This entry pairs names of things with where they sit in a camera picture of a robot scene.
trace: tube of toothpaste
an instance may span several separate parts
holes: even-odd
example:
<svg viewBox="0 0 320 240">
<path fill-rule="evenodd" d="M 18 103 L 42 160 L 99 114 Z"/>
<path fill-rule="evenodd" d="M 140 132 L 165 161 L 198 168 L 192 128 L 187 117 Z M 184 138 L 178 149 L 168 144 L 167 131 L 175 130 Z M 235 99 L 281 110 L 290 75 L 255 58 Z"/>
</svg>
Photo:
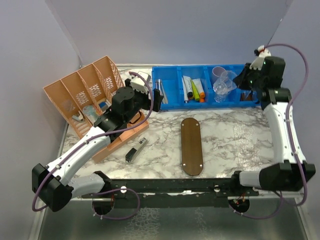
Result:
<svg viewBox="0 0 320 240">
<path fill-rule="evenodd" d="M 192 81 L 193 81 L 193 83 L 198 91 L 198 94 L 200 96 L 200 102 L 204 103 L 206 95 L 205 95 L 204 88 L 202 87 L 201 79 L 200 78 L 192 79 Z"/>
<path fill-rule="evenodd" d="M 184 97 L 184 103 L 188 103 L 189 99 L 188 99 L 188 93 L 187 93 L 187 88 L 186 88 L 186 84 L 184 79 L 182 78 L 182 86 L 183 86 L 183 97 Z"/>
<path fill-rule="evenodd" d="M 185 84 L 187 95 L 190 99 L 194 99 L 194 94 L 192 92 L 192 84 L 191 84 L 191 77 L 183 76 L 183 81 Z"/>
<path fill-rule="evenodd" d="M 200 101 L 200 96 L 199 96 L 198 90 L 197 90 L 196 85 L 194 84 L 193 80 L 191 80 L 191 85 L 192 85 L 192 91 L 193 91 L 194 100 L 199 102 Z"/>
</svg>

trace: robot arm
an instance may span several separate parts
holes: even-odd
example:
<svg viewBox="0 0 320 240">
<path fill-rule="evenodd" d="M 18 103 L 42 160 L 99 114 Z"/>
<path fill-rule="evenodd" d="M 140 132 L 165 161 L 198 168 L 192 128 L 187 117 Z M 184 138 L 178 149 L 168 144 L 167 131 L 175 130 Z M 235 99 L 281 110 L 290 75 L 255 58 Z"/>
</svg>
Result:
<svg viewBox="0 0 320 240">
<path fill-rule="evenodd" d="M 302 178 L 294 151 L 291 148 L 287 121 L 289 120 L 293 142 L 303 166 L 306 181 L 316 172 L 313 164 L 307 164 L 296 134 L 293 121 L 293 108 L 286 108 L 291 100 L 289 89 L 282 88 L 285 61 L 280 57 L 271 56 L 268 49 L 260 46 L 253 63 L 246 63 L 243 71 L 233 81 L 238 88 L 257 92 L 261 108 L 267 117 L 274 149 L 275 164 L 260 171 L 236 172 L 241 186 L 255 187 L 269 191 L 298 191 L 302 188 Z"/>
<path fill-rule="evenodd" d="M 148 91 L 141 92 L 139 89 L 132 88 L 131 79 L 127 79 L 125 85 L 126 87 L 116 91 L 112 97 L 112 105 L 77 144 L 48 165 L 42 166 L 39 163 L 32 169 L 32 190 L 36 193 L 44 178 L 57 168 L 39 193 L 39 197 L 53 212 L 62 209 L 72 198 L 99 193 L 108 184 L 109 179 L 101 172 L 85 177 L 73 178 L 73 176 L 92 156 L 107 147 L 121 134 L 117 132 L 105 136 L 105 133 L 127 128 L 127 124 L 141 109 L 150 109 L 151 101 Z M 163 96 L 160 95 L 159 90 L 154 89 L 153 111 L 160 110 L 162 99 Z M 77 151 L 60 166 L 60 162 L 75 150 Z"/>
</svg>

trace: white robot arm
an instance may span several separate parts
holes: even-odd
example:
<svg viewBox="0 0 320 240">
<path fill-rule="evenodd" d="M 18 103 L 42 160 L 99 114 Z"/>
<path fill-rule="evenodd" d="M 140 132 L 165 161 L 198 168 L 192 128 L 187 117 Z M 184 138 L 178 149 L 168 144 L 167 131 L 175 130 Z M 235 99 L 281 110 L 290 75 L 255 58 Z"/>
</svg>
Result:
<svg viewBox="0 0 320 240">
<path fill-rule="evenodd" d="M 103 134 L 103 131 L 99 127 L 91 127 L 87 134 L 78 141 L 71 149 L 69 149 L 65 154 L 56 160 L 50 162 L 46 167 L 50 172 L 52 171 L 62 159 L 68 156 L 74 149 L 76 149 L 80 144 L 85 143 L 88 139 L 93 136 Z M 97 174 L 92 174 L 86 177 L 73 178 L 76 172 L 97 152 L 107 147 L 111 143 L 109 136 L 100 136 L 81 147 L 75 154 L 73 154 L 61 167 L 58 167 L 53 173 L 55 178 L 60 180 L 60 183 L 64 186 L 69 185 L 73 187 L 72 198 L 89 194 L 98 193 L 104 186 L 105 182 Z"/>
<path fill-rule="evenodd" d="M 291 100 L 289 89 L 281 87 L 286 63 L 280 57 L 271 56 L 263 45 L 255 50 L 255 54 L 257 58 L 253 63 L 246 63 L 241 74 L 233 81 L 240 89 L 257 92 L 271 130 L 274 165 L 260 171 L 238 172 L 239 184 L 269 191 L 298 191 L 303 184 L 295 155 L 304 168 L 306 181 L 315 174 L 316 169 L 313 164 L 307 164 L 300 148 L 292 106 L 289 116 L 286 115 Z M 289 138 L 287 121 L 290 124 L 295 151 Z"/>
</svg>

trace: orange plastic organizer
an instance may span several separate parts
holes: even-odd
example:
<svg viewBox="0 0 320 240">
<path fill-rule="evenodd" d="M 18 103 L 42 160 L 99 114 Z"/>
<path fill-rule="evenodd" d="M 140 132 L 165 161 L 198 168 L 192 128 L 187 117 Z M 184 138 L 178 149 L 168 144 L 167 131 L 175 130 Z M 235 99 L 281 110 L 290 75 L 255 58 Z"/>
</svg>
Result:
<svg viewBox="0 0 320 240">
<path fill-rule="evenodd" d="M 124 87 L 124 83 L 117 66 L 108 56 L 105 56 L 43 89 L 64 119 L 73 127 L 78 137 L 82 138 L 93 126 L 83 114 L 82 109 L 85 106 L 92 105 L 97 113 L 102 114 L 103 112 L 98 103 L 102 101 L 111 103 L 115 91 L 121 87 Z M 84 116 L 84 121 L 82 122 L 72 118 L 73 115 L 77 115 L 79 112 Z M 144 118 L 145 116 L 142 114 L 136 124 Z M 148 127 L 149 124 L 146 121 L 139 127 L 124 132 L 108 147 L 93 156 L 93 160 L 95 162 L 102 161 Z"/>
</svg>

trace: brown oval board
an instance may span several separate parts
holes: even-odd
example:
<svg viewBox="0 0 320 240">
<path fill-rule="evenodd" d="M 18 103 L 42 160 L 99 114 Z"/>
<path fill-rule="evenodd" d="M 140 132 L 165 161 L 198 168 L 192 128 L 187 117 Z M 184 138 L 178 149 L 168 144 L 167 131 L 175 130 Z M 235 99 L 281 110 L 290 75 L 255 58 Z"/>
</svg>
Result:
<svg viewBox="0 0 320 240">
<path fill-rule="evenodd" d="M 181 122 L 182 169 L 191 176 L 199 175 L 204 169 L 200 124 L 194 118 Z"/>
</svg>

